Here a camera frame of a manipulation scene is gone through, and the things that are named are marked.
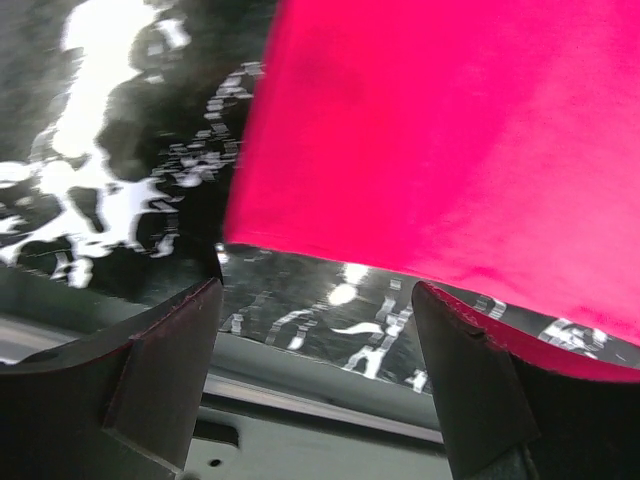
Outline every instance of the dark plastic part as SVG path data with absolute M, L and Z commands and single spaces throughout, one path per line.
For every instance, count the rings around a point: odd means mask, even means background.
M 454 478 L 476 474 L 539 436 L 509 354 L 424 284 L 413 292 L 422 352 Z
M 506 350 L 501 329 L 491 330 L 494 338 L 477 326 L 495 320 L 433 285 L 416 286 L 413 302 L 454 478 L 640 478 L 640 383 L 574 378 L 527 363 Z M 522 338 L 564 362 L 585 360 Z
M 2 478 L 174 479 L 186 462 L 221 301 L 212 279 L 0 367 Z

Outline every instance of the reflective surface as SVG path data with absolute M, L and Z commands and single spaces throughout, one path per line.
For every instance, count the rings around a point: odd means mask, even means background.
M 416 279 L 223 243 L 274 5 L 5 2 L 0 259 L 149 306 L 215 274 L 217 255 L 224 331 L 423 392 Z M 455 293 L 561 347 L 640 361 L 604 332 Z

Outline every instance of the magenta cloth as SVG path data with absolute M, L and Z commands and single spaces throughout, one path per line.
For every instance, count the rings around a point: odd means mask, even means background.
M 281 4 L 227 240 L 640 345 L 640 2 Z
M 578 355 L 555 347 L 499 320 L 483 315 L 433 285 L 428 285 L 427 288 L 456 312 L 458 318 L 482 328 L 492 348 L 507 350 L 539 368 L 569 377 L 598 382 L 640 383 L 638 369 L 601 362 L 586 355 Z

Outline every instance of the printed design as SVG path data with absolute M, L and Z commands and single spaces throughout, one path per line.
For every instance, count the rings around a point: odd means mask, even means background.
M 602 330 L 583 327 L 566 318 L 556 319 L 538 335 L 538 338 L 556 347 L 591 358 L 598 358 L 598 353 L 604 350 L 609 341 L 609 335 Z
M 507 304 L 497 298 L 478 295 L 473 308 L 494 320 L 500 320 L 507 311 Z
M 231 257 L 230 261 L 233 263 L 236 259 Z M 339 281 L 324 294 L 322 290 L 314 290 L 318 297 L 309 306 L 302 304 L 284 315 L 272 316 L 273 302 L 278 301 L 279 292 L 265 290 L 255 295 L 251 304 L 232 310 L 222 330 L 330 361 L 365 378 L 398 383 L 416 393 L 429 392 L 431 387 L 410 303 L 415 281 L 389 275 L 383 280 L 386 285 L 380 285 L 383 299 L 377 311 L 372 309 L 371 317 L 366 318 L 368 314 L 364 311 L 368 310 L 372 300 L 363 292 L 366 288 L 366 292 L 371 293 L 371 279 L 368 277 L 372 272 L 381 277 L 387 274 L 363 265 L 337 266 L 340 268 Z M 356 314 L 355 318 L 351 317 L 352 313 Z M 344 318 L 347 325 L 342 328 L 331 326 L 337 318 Z
M 33 141 L 29 158 L 0 163 L 0 260 L 5 264 L 28 268 L 35 255 L 30 247 L 47 244 L 56 265 L 39 273 L 85 288 L 94 260 L 116 248 L 151 258 L 171 255 L 185 189 L 213 181 L 236 159 L 238 140 L 231 138 L 223 112 L 251 98 L 243 78 L 262 74 L 259 62 L 243 64 L 209 101 L 208 129 L 160 152 L 151 175 L 127 179 L 99 141 L 112 120 L 109 102 L 123 85 L 164 81 L 191 42 L 184 20 L 173 1 L 88 0 L 71 12 L 60 48 L 74 58 L 72 79 L 53 99 L 50 123 Z M 141 49 L 136 43 L 143 32 L 146 48 Z M 143 54 L 134 55 L 138 50 Z M 164 218 L 160 231 L 140 231 L 147 215 Z

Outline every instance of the white pattern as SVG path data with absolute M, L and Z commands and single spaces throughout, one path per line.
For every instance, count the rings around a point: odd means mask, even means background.
M 489 300 L 493 300 L 493 307 L 489 312 L 487 312 L 487 309 L 489 308 Z M 504 312 L 507 311 L 507 304 L 498 300 L 497 298 L 480 295 L 476 299 L 476 303 L 473 308 L 493 318 L 494 320 L 500 320 L 504 315 Z
M 392 279 L 390 282 L 390 288 L 394 291 L 397 291 L 398 280 Z M 398 339 L 402 331 L 404 330 L 407 321 L 413 315 L 413 307 L 411 303 L 409 303 L 405 308 L 400 311 L 400 313 L 395 314 L 392 313 L 392 309 L 394 308 L 396 301 L 391 297 L 386 297 L 380 310 L 376 314 L 376 319 L 384 316 L 386 328 L 384 329 L 384 334 L 381 335 L 381 332 L 371 331 L 372 337 L 371 339 L 379 340 L 382 338 L 382 342 L 374 347 L 372 345 L 365 345 L 356 353 L 349 357 L 346 365 L 342 367 L 343 370 L 346 371 L 354 371 L 360 361 L 365 362 L 365 368 L 363 375 L 366 378 L 377 378 L 380 373 L 380 368 L 382 367 L 382 361 L 384 360 L 386 354 L 391 349 L 392 345 Z M 350 330 L 350 334 L 355 334 L 356 332 L 360 332 L 360 328 L 358 326 L 354 326 Z
M 412 376 L 405 379 L 405 383 L 411 385 L 414 392 L 422 393 L 424 391 L 424 387 L 427 385 L 427 380 L 429 380 L 427 372 L 416 369 Z
M 347 328 L 332 328 L 331 330 L 341 335 L 359 335 L 361 333 L 371 333 L 375 336 L 382 337 L 382 335 L 384 334 L 380 325 L 371 322 L 360 322 Z
M 597 358 L 596 353 L 603 350 L 609 341 L 609 335 L 602 330 L 583 327 L 566 318 L 554 320 L 538 338 L 556 347 L 591 358 Z
M 287 323 L 295 320 L 298 317 L 301 317 L 302 315 L 311 315 L 313 314 L 313 307 L 312 308 L 305 308 L 303 310 L 294 310 L 293 312 L 289 312 L 288 314 L 286 314 L 285 316 L 279 318 L 278 320 L 276 320 L 275 322 L 273 322 L 273 324 L 271 325 L 271 329 L 269 330 L 269 334 L 267 335 L 267 339 L 265 340 L 265 344 L 267 345 L 273 345 L 273 342 L 275 342 L 276 340 L 276 336 L 278 335 L 278 332 L 280 332 L 280 329 L 286 325 Z M 302 346 L 302 344 L 298 345 L 296 350 L 299 349 Z
M 67 102 L 60 118 L 55 119 L 33 142 L 30 163 L 0 163 L 0 188 L 9 188 L 28 178 L 37 180 L 34 196 L 52 195 L 61 210 L 48 223 L 24 234 L 19 241 L 0 248 L 0 260 L 14 266 L 25 245 L 31 242 L 50 243 L 67 239 L 72 258 L 56 255 L 53 279 L 66 279 L 70 286 L 87 287 L 92 278 L 93 259 L 103 258 L 116 247 L 134 250 L 152 258 L 173 253 L 177 238 L 176 204 L 182 197 L 171 197 L 157 185 L 168 174 L 175 185 L 192 188 L 212 181 L 215 173 L 236 159 L 237 141 L 230 138 L 220 115 L 211 122 L 210 130 L 200 131 L 188 144 L 172 145 L 166 161 L 153 174 L 140 181 L 118 178 L 109 167 L 109 154 L 97 144 L 96 136 L 104 127 L 106 102 L 111 91 L 122 82 L 142 72 L 130 65 L 130 51 L 138 33 L 154 25 L 164 36 L 169 48 L 179 50 L 190 42 L 182 28 L 183 18 L 162 18 L 159 15 L 173 7 L 171 1 L 161 7 L 144 0 L 89 0 L 76 7 L 65 24 L 62 50 L 81 48 L 77 73 L 67 92 Z M 258 62 L 243 64 L 229 78 L 236 87 L 229 89 L 225 80 L 210 101 L 220 105 L 237 98 L 250 98 L 251 93 L 240 87 L 244 75 L 259 76 Z M 208 151 L 206 142 L 222 139 L 224 152 Z M 84 164 L 77 170 L 67 161 L 83 156 Z M 103 227 L 96 231 L 70 198 L 73 187 L 97 192 L 96 214 Z M 32 198 L 18 201 L 29 205 Z M 138 225 L 147 213 L 167 216 L 163 232 L 143 247 L 138 239 Z M 16 227 L 26 221 L 19 215 L 9 215 L 0 221 L 0 233 L 15 234 Z

